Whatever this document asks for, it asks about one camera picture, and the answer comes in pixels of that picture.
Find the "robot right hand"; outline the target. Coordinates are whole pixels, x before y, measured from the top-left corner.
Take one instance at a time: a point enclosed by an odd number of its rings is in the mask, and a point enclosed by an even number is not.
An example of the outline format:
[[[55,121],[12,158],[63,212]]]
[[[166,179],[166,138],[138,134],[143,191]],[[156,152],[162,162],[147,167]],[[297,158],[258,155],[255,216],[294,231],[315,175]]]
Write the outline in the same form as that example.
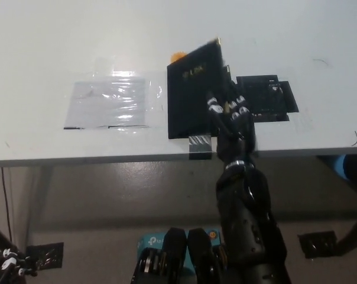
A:
[[[254,118],[241,90],[229,81],[219,102],[212,92],[207,93],[207,110],[218,128],[216,153],[226,168],[251,162],[255,150]]]

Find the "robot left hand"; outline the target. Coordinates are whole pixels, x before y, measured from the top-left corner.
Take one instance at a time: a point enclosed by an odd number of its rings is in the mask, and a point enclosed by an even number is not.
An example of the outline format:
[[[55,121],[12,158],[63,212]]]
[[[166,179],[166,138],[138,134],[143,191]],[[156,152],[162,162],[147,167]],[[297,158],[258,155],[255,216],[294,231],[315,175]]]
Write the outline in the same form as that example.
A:
[[[26,277],[36,277],[37,261],[22,252],[8,248],[0,251],[0,284],[26,283]]]

